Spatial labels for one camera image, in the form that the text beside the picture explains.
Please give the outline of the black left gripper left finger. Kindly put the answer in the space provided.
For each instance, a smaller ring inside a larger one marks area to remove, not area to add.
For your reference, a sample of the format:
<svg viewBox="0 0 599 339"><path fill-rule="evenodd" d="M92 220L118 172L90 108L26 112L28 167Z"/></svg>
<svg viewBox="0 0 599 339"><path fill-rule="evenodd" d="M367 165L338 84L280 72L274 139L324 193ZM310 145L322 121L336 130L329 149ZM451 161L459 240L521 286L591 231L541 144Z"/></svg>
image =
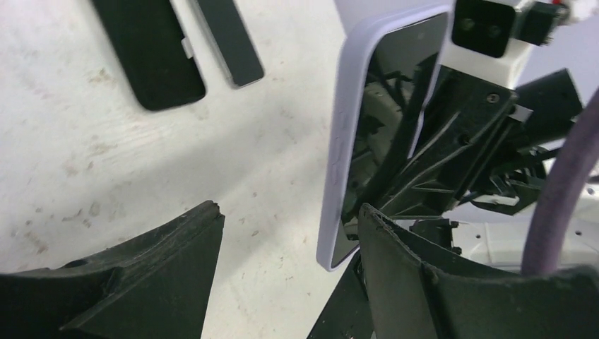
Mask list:
<svg viewBox="0 0 599 339"><path fill-rule="evenodd" d="M205 201L55 268L1 275L2 338L200 338L225 218Z"/></svg>

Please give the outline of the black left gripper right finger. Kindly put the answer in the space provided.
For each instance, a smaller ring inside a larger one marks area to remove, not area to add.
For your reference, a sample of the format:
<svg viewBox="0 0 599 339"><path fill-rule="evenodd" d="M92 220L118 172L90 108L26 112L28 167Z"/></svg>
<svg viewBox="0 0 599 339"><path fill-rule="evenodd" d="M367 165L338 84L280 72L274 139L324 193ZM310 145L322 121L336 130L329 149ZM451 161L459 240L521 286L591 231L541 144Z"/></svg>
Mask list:
<svg viewBox="0 0 599 339"><path fill-rule="evenodd" d="M459 256L365 204L360 253L378 338L597 338L598 272L526 277Z"/></svg>

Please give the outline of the black phone case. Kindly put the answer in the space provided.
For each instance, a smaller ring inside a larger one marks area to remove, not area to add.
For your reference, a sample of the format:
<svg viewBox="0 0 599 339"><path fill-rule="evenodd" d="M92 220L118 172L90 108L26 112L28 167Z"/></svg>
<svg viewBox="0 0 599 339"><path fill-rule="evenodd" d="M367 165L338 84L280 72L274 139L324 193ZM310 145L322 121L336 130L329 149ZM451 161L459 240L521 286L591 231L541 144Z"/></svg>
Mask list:
<svg viewBox="0 0 599 339"><path fill-rule="evenodd" d="M203 99L206 86L170 1L99 0L92 5L139 104L152 112Z"/></svg>

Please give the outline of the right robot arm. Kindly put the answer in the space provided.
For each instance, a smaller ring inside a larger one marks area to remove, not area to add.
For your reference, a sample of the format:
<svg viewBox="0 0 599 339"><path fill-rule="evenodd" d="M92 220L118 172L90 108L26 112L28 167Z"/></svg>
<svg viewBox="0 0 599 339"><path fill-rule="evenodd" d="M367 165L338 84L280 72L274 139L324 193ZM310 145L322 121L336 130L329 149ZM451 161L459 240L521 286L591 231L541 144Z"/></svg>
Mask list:
<svg viewBox="0 0 599 339"><path fill-rule="evenodd" d="M417 220L428 233L448 232L450 215L464 230L465 254L514 268L523 252L543 184L545 161L582 112L565 69L511 90L441 67L413 154L403 146L415 111L400 122L374 176L345 221L369 204L393 220Z"/></svg>

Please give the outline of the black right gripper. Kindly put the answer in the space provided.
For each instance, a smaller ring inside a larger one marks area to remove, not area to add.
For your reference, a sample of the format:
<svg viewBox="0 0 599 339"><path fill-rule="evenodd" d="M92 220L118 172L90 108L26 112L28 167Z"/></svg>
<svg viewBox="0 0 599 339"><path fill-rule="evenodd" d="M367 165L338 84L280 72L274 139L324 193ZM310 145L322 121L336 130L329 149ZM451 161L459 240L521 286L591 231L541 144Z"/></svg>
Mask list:
<svg viewBox="0 0 599 339"><path fill-rule="evenodd" d="M422 60L412 78L372 62L402 119L360 202L379 199L379 210L395 219L437 218L464 203L516 214L538 199L544 163L557 155L545 144L565 137L582 111L574 79L561 69L510 90L443 67L406 163L437 61Z"/></svg>

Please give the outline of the black phone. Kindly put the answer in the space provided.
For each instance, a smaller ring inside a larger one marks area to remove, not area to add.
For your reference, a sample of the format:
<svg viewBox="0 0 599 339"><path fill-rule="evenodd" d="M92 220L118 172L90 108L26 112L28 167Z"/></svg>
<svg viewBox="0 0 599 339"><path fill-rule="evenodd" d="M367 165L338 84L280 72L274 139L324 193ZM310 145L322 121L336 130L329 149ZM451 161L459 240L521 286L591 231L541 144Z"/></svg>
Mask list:
<svg viewBox="0 0 599 339"><path fill-rule="evenodd" d="M234 88L261 80L263 65L233 0L194 0L190 4Z"/></svg>

